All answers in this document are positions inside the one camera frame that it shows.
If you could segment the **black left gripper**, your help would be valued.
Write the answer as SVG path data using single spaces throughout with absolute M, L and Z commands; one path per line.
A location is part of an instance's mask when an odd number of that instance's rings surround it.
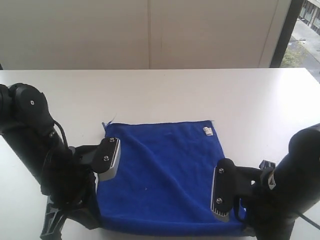
M 40 186 L 47 203 L 42 237 L 61 237 L 67 219 L 88 230 L 100 227 L 95 179 L 91 160 L 44 161 Z

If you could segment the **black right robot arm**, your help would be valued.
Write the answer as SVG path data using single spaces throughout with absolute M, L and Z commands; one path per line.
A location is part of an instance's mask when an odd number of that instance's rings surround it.
M 320 200 L 320 126 L 298 131 L 288 153 L 255 188 L 247 223 L 258 240 L 288 240 L 297 218 Z

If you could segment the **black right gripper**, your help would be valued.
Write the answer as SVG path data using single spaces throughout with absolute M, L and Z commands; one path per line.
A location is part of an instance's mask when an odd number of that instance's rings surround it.
M 297 214 L 294 212 L 298 191 L 285 187 L 280 191 L 254 184 L 248 200 L 246 223 L 258 240 L 289 240 Z

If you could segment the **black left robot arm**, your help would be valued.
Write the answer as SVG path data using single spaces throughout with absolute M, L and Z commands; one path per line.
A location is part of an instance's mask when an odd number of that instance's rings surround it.
M 95 174 L 84 162 L 96 147 L 68 146 L 42 92 L 24 83 L 1 85 L 0 134 L 47 197 L 41 239 L 61 239 L 67 219 L 89 230 L 101 227 Z

